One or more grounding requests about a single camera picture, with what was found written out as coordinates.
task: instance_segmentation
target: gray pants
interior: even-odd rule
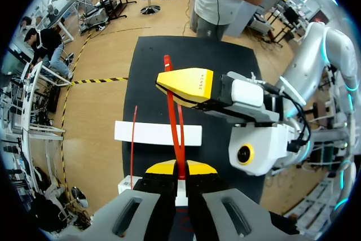
[[[191,22],[191,29],[197,33],[198,38],[208,38],[219,41],[222,39],[229,25],[214,25],[199,17],[195,12],[194,15],[196,16],[196,20]]]

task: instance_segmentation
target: jeans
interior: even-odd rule
[[[51,59],[49,61],[49,57],[46,55],[43,58],[43,65],[47,68],[52,68],[56,72],[59,72],[61,76],[67,77],[69,73],[68,66],[65,65],[63,60],[61,60],[61,53],[63,52],[64,46],[63,44],[60,44],[52,53]],[[51,73],[48,71],[42,71],[42,74],[47,77],[53,77]]]
[[[199,17],[197,13],[195,13],[195,16],[196,20],[191,24],[191,29],[197,33],[198,38],[209,38],[219,41],[222,39],[229,25],[214,25]]]

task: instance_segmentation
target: white foam board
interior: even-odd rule
[[[115,121],[114,139],[117,141],[131,142],[132,128],[133,123],[130,121]],[[180,144],[181,127],[179,125],[177,125],[177,132]],[[136,122],[134,125],[134,142],[173,146],[170,124],[148,124],[144,122]],[[202,145],[202,126],[184,126],[184,145]]]

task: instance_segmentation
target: yellow black caution tape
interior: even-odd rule
[[[85,42],[84,42],[84,44],[83,44],[83,47],[81,48],[81,50],[80,50],[80,52],[79,52],[79,55],[78,55],[78,57],[77,57],[77,60],[76,60],[76,62],[75,62],[74,68],[73,68],[73,73],[74,73],[75,68],[76,68],[76,66],[77,66],[77,64],[78,64],[78,61],[79,61],[80,56],[81,56],[81,53],[83,52],[86,43],[87,43],[88,40],[90,39],[91,34],[92,34],[92,33],[89,33],[89,35],[87,36],[87,38],[86,38],[86,40],[85,40]],[[63,107],[63,115],[62,115],[62,117],[61,117],[61,128],[62,128],[62,129],[64,129],[65,108],[67,107],[67,99],[68,99],[68,94],[69,94],[69,89],[70,89],[70,87],[71,87],[71,85],[68,86],[67,94],[65,95],[65,103],[64,103],[64,107]],[[67,190],[69,200],[71,200],[70,192],[69,192],[69,187],[68,187],[68,182],[67,182],[67,176],[65,175],[63,142],[64,142],[64,140],[61,141],[61,163],[62,163],[62,165],[63,165],[65,189]]]
[[[85,79],[79,81],[72,81],[72,86],[76,84],[84,84],[84,83],[105,83],[105,82],[113,82],[113,81],[124,81],[128,80],[127,77],[114,77],[114,78],[105,78],[105,79]]]

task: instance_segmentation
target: computer monitor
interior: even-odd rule
[[[310,18],[309,22],[324,22],[327,24],[329,19],[321,10],[319,10]]]

